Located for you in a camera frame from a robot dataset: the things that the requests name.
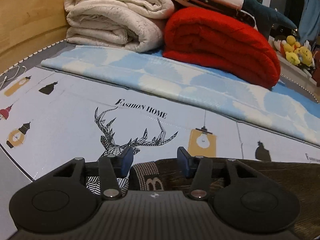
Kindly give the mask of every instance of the brown dark fabric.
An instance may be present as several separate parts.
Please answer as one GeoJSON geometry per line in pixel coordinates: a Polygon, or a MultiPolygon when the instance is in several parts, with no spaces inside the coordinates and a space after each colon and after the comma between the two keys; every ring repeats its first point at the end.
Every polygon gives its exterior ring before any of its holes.
{"type": "MultiPolygon", "coordinates": [[[[225,159],[215,158],[214,161],[224,162],[225,159]]],[[[311,240],[320,235],[319,164],[241,161],[297,195],[301,202],[301,213],[294,226],[294,231],[301,239],[311,240]]],[[[161,180],[164,190],[188,191],[192,179],[183,177],[176,159],[159,160],[154,163],[158,170],[156,177],[161,180]]],[[[129,189],[140,190],[140,184],[136,178],[136,174],[132,172],[134,166],[130,171],[129,189]]],[[[212,193],[222,187],[223,179],[212,178],[212,193]]]]}

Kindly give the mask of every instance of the metal screw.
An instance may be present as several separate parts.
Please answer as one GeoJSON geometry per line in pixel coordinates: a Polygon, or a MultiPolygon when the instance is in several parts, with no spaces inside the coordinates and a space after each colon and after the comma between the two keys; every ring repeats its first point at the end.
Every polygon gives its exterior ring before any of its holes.
{"type": "Polygon", "coordinates": [[[191,196],[195,198],[204,198],[207,195],[207,193],[204,190],[201,189],[195,189],[191,191],[191,196]]]}
{"type": "Polygon", "coordinates": [[[103,194],[106,196],[106,197],[116,197],[119,195],[119,191],[114,189],[114,188],[109,188],[109,189],[106,189],[103,194]]]}

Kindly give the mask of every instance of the curtain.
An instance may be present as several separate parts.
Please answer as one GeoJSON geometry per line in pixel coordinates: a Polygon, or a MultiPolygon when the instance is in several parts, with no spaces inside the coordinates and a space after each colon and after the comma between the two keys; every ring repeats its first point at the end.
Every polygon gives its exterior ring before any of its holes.
{"type": "Polygon", "coordinates": [[[320,32],[320,0],[305,0],[299,25],[300,43],[314,41],[320,32]]]}

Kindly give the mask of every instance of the red object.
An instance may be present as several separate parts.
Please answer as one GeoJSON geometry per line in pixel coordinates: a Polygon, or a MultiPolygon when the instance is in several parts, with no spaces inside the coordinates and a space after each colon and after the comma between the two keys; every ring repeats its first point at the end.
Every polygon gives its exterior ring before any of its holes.
{"type": "Polygon", "coordinates": [[[4,119],[6,120],[8,119],[11,108],[12,108],[12,105],[8,106],[6,109],[0,109],[0,114],[4,117],[4,119]]]}
{"type": "Polygon", "coordinates": [[[270,89],[279,80],[280,63],[257,30],[236,19],[203,8],[174,13],[164,31],[163,56],[230,72],[270,89]]]}

